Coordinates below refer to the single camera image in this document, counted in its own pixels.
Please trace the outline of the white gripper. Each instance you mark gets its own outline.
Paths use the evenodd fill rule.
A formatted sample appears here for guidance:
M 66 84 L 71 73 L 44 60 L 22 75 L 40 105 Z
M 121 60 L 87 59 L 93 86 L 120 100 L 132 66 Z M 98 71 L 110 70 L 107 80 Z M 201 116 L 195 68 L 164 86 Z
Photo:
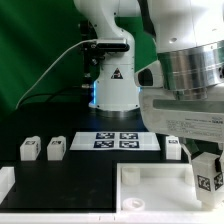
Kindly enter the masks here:
M 183 137 L 180 145 L 189 163 L 200 154 L 193 139 L 219 143 L 215 168 L 224 172 L 224 85 L 209 88 L 205 100 L 190 101 L 176 100 L 164 89 L 143 88 L 139 102 L 149 131 Z

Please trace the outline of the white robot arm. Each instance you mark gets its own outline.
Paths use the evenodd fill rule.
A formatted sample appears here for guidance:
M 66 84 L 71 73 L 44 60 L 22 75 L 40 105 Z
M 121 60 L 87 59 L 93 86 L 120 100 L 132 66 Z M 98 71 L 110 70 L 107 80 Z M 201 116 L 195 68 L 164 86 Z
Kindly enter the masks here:
M 73 0 L 104 55 L 94 107 L 138 107 L 152 132 L 224 142 L 224 0 Z M 117 16 L 142 16 L 157 60 L 134 70 L 134 39 Z

